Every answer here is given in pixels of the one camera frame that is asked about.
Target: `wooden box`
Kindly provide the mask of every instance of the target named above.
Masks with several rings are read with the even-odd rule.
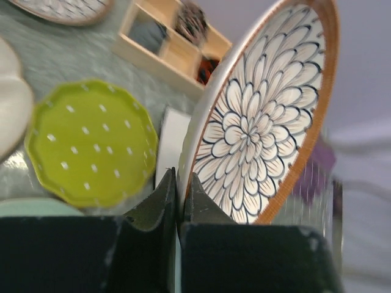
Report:
[[[112,50],[173,88],[199,99],[204,89],[204,85],[197,82],[202,56],[221,60],[231,43],[209,24],[206,40],[199,47],[187,41],[174,29],[181,5],[179,0],[133,0]],[[129,33],[135,21],[157,21],[165,25],[168,37],[157,54],[130,39]]]

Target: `ceramic dish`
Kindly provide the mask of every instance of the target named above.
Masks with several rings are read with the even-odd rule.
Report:
[[[60,85],[34,111],[26,149],[38,180],[77,207],[109,207],[134,195],[156,165],[147,111],[102,81]]]
[[[52,198],[18,198],[0,201],[0,217],[80,216],[83,213]]]
[[[0,161],[19,142],[32,113],[34,96],[21,72],[18,56],[0,37]]]
[[[69,26],[83,26],[101,20],[114,0],[9,0],[44,20]]]
[[[282,0],[213,71],[183,142],[178,193],[192,172],[238,223],[270,223],[321,129],[336,71],[333,0]]]

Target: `white scalloped plate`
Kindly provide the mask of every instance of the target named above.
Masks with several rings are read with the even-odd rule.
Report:
[[[86,26],[101,20],[114,0],[9,0],[44,20],[69,26]]]
[[[34,95],[21,72],[18,56],[0,37],[0,160],[21,139],[34,105]]]
[[[178,170],[183,206],[197,173],[237,223],[270,223],[316,142],[337,67],[334,0],[281,0],[213,72]]]

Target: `polka dot plate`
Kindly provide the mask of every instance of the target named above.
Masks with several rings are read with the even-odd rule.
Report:
[[[158,136],[126,90],[84,81],[58,86],[36,106],[25,145],[44,188],[79,208],[109,207],[152,175]]]

